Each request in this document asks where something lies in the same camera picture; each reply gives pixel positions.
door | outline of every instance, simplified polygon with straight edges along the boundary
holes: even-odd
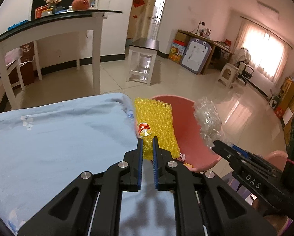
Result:
[[[157,39],[165,0],[148,0],[142,37]]]

curtain rod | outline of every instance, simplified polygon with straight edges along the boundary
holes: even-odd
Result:
[[[293,49],[293,47],[292,47],[288,42],[286,42],[286,41],[285,41],[284,39],[282,39],[280,36],[278,36],[278,35],[276,35],[275,33],[273,33],[273,32],[272,32],[271,30],[269,30],[268,28],[262,26],[262,25],[259,24],[259,23],[256,23],[254,20],[251,20],[251,19],[245,18],[245,17],[243,17],[243,16],[241,16],[241,18],[244,18],[244,19],[246,19],[246,20],[248,20],[248,21],[251,21],[252,23],[254,23],[254,24],[256,24],[256,25],[258,25],[258,26],[260,26],[260,27],[266,29],[267,31],[269,31],[270,33],[272,33],[273,35],[275,35],[276,37],[278,37],[279,39],[281,39],[284,43],[286,43],[287,45],[289,45],[289,47],[290,47],[291,49]]]

pink trash bin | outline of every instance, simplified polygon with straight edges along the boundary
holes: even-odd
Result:
[[[193,165],[193,172],[203,172],[214,167],[221,157],[213,153],[203,142],[194,117],[194,101],[175,95],[159,95],[151,99],[172,106],[173,129],[180,152],[185,154],[186,163]]]

baseboard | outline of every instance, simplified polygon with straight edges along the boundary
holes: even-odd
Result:
[[[100,62],[117,61],[117,60],[124,60],[124,59],[125,59],[125,54],[100,56]],[[82,58],[79,60],[79,63],[81,66],[89,65],[92,63],[92,57]],[[76,67],[76,66],[77,66],[76,61],[72,60],[72,61],[56,64],[53,66],[41,68],[41,74],[46,75],[49,73],[57,72],[60,70],[64,70],[64,69],[68,69],[68,68]],[[34,71],[34,74],[36,77],[38,77],[37,71]]]
[[[1,100],[1,102],[0,102],[0,113],[4,112],[4,110],[6,108],[6,105],[7,105],[7,102],[8,102],[8,98],[7,98],[7,95],[5,93],[2,100]]]
[[[160,56],[160,57],[163,57],[163,58],[168,58],[169,57],[169,54],[162,53],[160,51],[157,51],[157,55]]]

yellow bubble wrap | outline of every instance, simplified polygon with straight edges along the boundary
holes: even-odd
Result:
[[[136,98],[137,126],[147,122],[152,133],[143,137],[143,157],[152,160],[152,139],[158,137],[159,147],[171,152],[173,158],[180,156],[180,148],[173,131],[172,107],[167,103],[148,98]]]

